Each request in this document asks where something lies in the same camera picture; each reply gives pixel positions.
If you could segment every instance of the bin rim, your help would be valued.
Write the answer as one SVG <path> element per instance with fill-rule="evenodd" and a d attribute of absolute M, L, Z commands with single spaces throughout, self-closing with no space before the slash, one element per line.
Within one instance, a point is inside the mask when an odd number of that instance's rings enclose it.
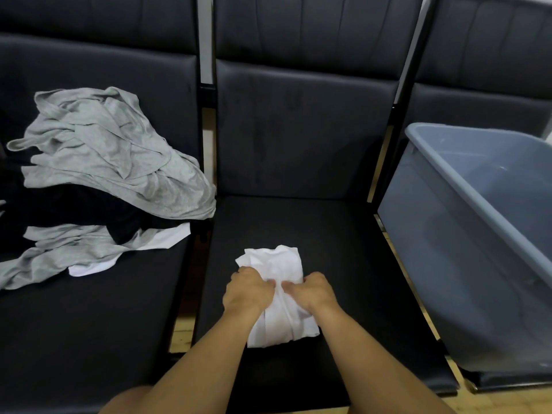
<path fill-rule="evenodd" d="M 462 129 L 463 131 L 509 133 L 526 137 L 531 142 L 540 142 L 547 148 L 552 148 L 544 140 L 526 133 L 504 129 L 483 129 L 448 124 L 431 124 L 416 122 L 406 127 L 405 133 L 419 152 L 429 161 L 431 166 L 449 183 L 449 185 L 464 199 L 468 205 L 491 227 L 505 243 L 531 267 L 546 284 L 552 288 L 552 262 L 531 243 L 517 228 L 514 227 L 500 212 L 498 212 L 477 190 L 475 190 L 441 155 L 426 142 L 418 133 L 425 127 L 446 127 Z"/>

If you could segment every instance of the forearm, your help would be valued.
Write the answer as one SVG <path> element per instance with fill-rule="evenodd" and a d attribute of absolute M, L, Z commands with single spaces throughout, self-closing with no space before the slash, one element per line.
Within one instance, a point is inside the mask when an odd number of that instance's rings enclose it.
<path fill-rule="evenodd" d="M 259 315 L 254 310 L 225 313 L 143 398 L 135 413 L 223 414 Z"/>
<path fill-rule="evenodd" d="M 338 306 L 315 318 L 360 414 L 449 414 L 453 411 Z"/>

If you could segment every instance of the folded white shirt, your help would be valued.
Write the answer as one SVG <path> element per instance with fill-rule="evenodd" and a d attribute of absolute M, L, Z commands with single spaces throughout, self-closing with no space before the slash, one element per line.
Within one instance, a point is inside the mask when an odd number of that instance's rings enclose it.
<path fill-rule="evenodd" d="M 303 268 L 297 248 L 248 248 L 243 256 L 236 259 L 236 263 L 240 267 L 253 267 L 265 280 L 276 281 L 274 299 L 253 326 L 247 347 L 268 347 L 320 334 L 314 317 L 281 288 L 282 280 L 293 283 L 303 281 Z"/>
<path fill-rule="evenodd" d="M 151 240 L 137 248 L 136 250 L 153 250 L 156 248 L 171 248 L 176 243 L 182 241 L 191 234 L 190 223 L 184 222 L 179 226 L 168 229 L 160 229 Z M 69 274 L 73 277 L 86 276 L 88 274 L 98 273 L 110 269 L 115 265 L 122 253 L 111 257 L 105 262 L 94 262 L 91 264 L 74 264 L 69 266 Z"/>

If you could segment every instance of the gray garment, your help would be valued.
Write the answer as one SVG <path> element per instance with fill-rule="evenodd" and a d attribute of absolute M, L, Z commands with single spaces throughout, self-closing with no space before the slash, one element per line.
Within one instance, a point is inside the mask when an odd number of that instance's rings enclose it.
<path fill-rule="evenodd" d="M 129 242 L 118 245 L 105 226 L 66 223 L 52 228 L 28 227 L 24 237 L 37 243 L 19 258 L 0 263 L 0 289 L 44 281 L 74 264 L 106 262 L 148 243 L 159 231 L 140 229 Z"/>
<path fill-rule="evenodd" d="M 175 151 L 140 110 L 138 97 L 106 90 L 39 91 L 36 120 L 11 151 L 36 146 L 22 172 L 26 187 L 72 183 L 106 191 L 166 219 L 206 219 L 216 188 L 198 161 Z"/>

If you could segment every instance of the black leather chair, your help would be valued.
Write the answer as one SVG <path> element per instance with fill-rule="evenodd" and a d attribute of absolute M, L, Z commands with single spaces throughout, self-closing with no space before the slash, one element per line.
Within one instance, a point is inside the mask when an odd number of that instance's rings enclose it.
<path fill-rule="evenodd" d="M 343 308 L 441 395 L 449 369 L 366 202 L 422 0 L 215 0 L 218 204 L 194 341 L 245 248 L 298 247 Z M 229 412 L 337 407 L 322 336 L 246 349 Z"/>
<path fill-rule="evenodd" d="M 426 24 L 419 67 L 411 68 L 414 84 L 405 86 L 404 122 L 393 131 L 374 195 L 376 206 L 408 143 L 408 124 L 541 136 L 551 117 L 552 6 L 528 0 L 437 0 Z M 479 391 L 552 383 L 550 375 L 531 373 L 464 375 Z"/>
<path fill-rule="evenodd" d="M 36 117 L 36 91 L 114 85 L 137 94 L 173 147 L 201 159 L 195 3 L 0 0 L 2 143 Z M 168 362 L 192 244 L 0 292 L 0 413 L 96 413 L 154 381 Z"/>

